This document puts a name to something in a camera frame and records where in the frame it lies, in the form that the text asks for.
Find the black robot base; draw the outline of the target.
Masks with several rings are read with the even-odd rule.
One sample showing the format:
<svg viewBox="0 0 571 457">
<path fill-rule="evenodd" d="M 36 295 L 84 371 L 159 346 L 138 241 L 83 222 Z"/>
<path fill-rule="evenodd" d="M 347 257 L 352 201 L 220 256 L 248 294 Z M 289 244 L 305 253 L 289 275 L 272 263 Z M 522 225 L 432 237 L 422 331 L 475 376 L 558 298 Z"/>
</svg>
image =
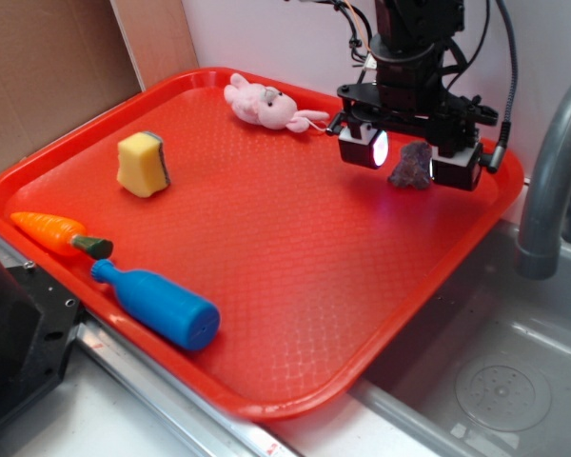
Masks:
<svg viewBox="0 0 571 457">
<path fill-rule="evenodd" d="M 44 269 L 0 261 L 0 427 L 61 384 L 80 315 Z"/>
</svg>

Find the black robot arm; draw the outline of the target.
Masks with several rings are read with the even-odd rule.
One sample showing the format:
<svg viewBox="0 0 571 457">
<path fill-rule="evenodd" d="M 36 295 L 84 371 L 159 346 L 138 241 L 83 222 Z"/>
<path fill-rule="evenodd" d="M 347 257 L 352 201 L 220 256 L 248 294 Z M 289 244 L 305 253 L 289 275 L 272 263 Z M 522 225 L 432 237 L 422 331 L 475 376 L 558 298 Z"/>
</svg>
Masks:
<svg viewBox="0 0 571 457">
<path fill-rule="evenodd" d="M 377 32 L 368 43 L 374 81 L 342 85 L 342 109 L 327 128 L 344 162 L 379 169 L 392 133 L 423 139 L 427 165 L 438 185 L 473 190 L 482 173 L 478 127 L 494 126 L 498 113 L 450 92 L 443 77 L 464 71 L 467 61 L 453 37 L 464 28 L 461 1 L 378 1 Z"/>
</svg>

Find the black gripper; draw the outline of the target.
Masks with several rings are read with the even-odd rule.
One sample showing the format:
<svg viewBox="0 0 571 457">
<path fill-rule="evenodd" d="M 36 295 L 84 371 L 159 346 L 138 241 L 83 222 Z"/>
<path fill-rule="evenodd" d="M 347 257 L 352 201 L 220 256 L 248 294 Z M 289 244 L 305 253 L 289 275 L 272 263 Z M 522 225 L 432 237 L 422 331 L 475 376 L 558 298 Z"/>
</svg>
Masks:
<svg viewBox="0 0 571 457">
<path fill-rule="evenodd" d="M 327 133 L 339 134 L 341 159 L 379 169 L 389 153 L 386 131 L 404 133 L 439 149 L 432 150 L 429 166 L 436 185 L 473 191 L 482 173 L 483 146 L 477 142 L 472 147 L 479 140 L 477 125 L 496 126 L 498 113 L 483 105 L 480 96 L 457 96 L 443 85 L 444 75 L 459 72 L 466 64 L 458 45 L 437 42 L 393 51 L 382 42 L 372 42 L 369 55 L 376 62 L 375 80 L 337 90 L 343 108 Z M 373 129 L 362 129 L 363 124 Z"/>
</svg>

